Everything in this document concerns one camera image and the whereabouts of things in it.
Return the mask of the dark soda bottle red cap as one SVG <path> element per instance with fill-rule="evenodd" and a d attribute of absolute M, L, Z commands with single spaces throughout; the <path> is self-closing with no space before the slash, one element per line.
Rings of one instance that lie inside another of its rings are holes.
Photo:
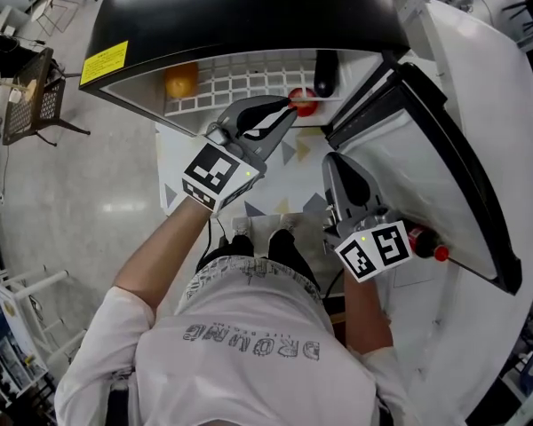
<path fill-rule="evenodd" d="M 424 259 L 433 258 L 439 262 L 445 262 L 449 259 L 449 248 L 436 231 L 406 217 L 402 218 L 402 222 L 408 235 L 410 247 L 415 255 Z"/>

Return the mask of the red apple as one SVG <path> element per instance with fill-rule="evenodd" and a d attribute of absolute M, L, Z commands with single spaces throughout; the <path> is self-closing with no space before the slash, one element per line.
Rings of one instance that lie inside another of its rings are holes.
<path fill-rule="evenodd" d="M 296 109 L 300 118 L 311 116 L 318 108 L 316 97 L 317 95 L 310 88 L 295 88 L 288 95 L 290 100 L 288 108 Z"/>

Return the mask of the yellow warning sticker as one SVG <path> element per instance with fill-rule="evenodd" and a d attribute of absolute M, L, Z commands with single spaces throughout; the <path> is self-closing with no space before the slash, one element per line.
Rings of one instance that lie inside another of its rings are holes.
<path fill-rule="evenodd" d="M 116 44 L 84 61 L 80 84 L 84 85 L 124 66 L 128 42 Z"/>

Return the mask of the glossy dark eggplant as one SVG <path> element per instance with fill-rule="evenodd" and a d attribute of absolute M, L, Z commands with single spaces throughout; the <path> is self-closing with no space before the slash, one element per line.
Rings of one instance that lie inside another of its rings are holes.
<path fill-rule="evenodd" d="M 333 50 L 316 52 L 314 91 L 318 97 L 328 98 L 336 89 L 338 81 L 338 54 Z"/>

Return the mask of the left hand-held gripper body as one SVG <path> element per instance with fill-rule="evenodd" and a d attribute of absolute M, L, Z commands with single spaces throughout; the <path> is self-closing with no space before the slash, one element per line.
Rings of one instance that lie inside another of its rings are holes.
<path fill-rule="evenodd" d="M 235 129 L 213 122 L 200 136 L 182 143 L 183 191 L 212 212 L 235 201 L 265 176 L 259 157 L 264 129 L 250 130 L 239 138 Z"/>

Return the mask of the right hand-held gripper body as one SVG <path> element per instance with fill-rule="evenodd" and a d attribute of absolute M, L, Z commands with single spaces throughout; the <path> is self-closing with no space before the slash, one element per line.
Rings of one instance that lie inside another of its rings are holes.
<path fill-rule="evenodd" d="M 367 281 L 413 257 L 405 224 L 387 207 L 326 226 L 323 236 L 326 248 L 356 281 Z"/>

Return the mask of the person's left forearm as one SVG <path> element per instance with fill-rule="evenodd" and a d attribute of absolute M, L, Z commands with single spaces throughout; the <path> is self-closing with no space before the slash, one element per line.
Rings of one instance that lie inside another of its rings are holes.
<path fill-rule="evenodd" d="M 203 205 L 184 199 L 127 260 L 114 285 L 156 313 L 210 217 Z"/>

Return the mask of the white rack shelf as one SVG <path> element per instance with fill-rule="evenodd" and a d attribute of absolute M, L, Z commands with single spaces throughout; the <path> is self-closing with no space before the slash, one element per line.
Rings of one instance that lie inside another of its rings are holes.
<path fill-rule="evenodd" d="M 0 272 L 0 313 L 9 328 L 0 340 L 0 399 L 7 405 L 44 377 L 50 365 L 76 347 L 84 336 L 81 330 L 68 335 L 66 342 L 55 340 L 53 333 L 64 329 L 60 316 L 45 321 L 36 294 L 69 277 L 66 270 L 49 274 L 42 266 L 10 277 Z"/>

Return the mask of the triangle patterned tablecloth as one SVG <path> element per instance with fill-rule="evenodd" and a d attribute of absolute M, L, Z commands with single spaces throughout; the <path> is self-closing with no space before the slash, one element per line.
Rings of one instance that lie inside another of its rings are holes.
<path fill-rule="evenodd" d="M 197 144 L 194 138 L 158 123 L 155 148 L 161 207 L 169 215 L 183 200 L 181 175 L 193 159 Z M 322 183 L 322 159 L 329 152 L 320 128 L 290 129 L 266 161 L 266 177 L 224 211 L 248 217 L 323 212 L 328 202 Z"/>

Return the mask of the person's right forearm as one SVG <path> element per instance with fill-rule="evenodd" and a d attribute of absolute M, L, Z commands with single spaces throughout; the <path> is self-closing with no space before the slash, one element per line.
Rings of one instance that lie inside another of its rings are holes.
<path fill-rule="evenodd" d="M 347 346 L 361 355 L 393 347 L 390 322 L 381 308 L 375 281 L 358 283 L 347 274 L 344 292 Z"/>

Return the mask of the person's black trousers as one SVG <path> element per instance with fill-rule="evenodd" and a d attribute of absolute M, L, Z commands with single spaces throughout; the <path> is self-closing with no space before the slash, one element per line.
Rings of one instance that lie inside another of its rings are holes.
<path fill-rule="evenodd" d="M 286 229 L 276 231 L 268 243 L 267 259 L 285 265 L 311 281 L 317 290 L 320 286 L 304 257 L 300 255 L 295 244 L 294 236 Z M 199 272 L 207 264 L 222 256 L 249 256 L 254 257 L 254 247 L 251 239 L 246 235 L 235 235 L 231 242 L 213 250 L 206 255 L 196 266 Z"/>

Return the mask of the orange fruit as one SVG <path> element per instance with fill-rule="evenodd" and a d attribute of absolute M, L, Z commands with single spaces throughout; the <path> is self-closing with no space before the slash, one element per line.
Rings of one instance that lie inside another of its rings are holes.
<path fill-rule="evenodd" d="M 173 99 L 194 96 L 198 89 L 199 68 L 196 62 L 168 67 L 164 72 L 166 93 Z"/>

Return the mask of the black mini fridge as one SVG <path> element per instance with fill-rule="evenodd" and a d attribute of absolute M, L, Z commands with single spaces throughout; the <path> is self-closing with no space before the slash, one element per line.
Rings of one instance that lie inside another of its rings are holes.
<path fill-rule="evenodd" d="M 503 211 L 488 175 L 445 110 L 446 96 L 418 67 L 402 65 L 409 42 L 393 0 L 103 0 L 86 59 L 126 44 L 123 64 L 82 72 L 80 90 L 151 120 L 157 113 L 112 87 L 165 67 L 224 55 L 279 50 L 366 51 L 382 60 L 323 126 L 338 147 L 378 115 L 405 109 L 432 143 L 465 196 L 495 265 L 493 284 L 521 286 Z"/>

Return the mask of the person's white printed shirt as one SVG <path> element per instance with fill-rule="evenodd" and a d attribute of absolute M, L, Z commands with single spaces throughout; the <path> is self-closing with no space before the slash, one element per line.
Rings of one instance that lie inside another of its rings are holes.
<path fill-rule="evenodd" d="M 58 385 L 58 423 L 102 426 L 118 380 L 132 425 L 419 425 L 394 349 L 348 350 L 314 285 L 261 258 L 212 261 L 161 319 L 111 288 Z"/>

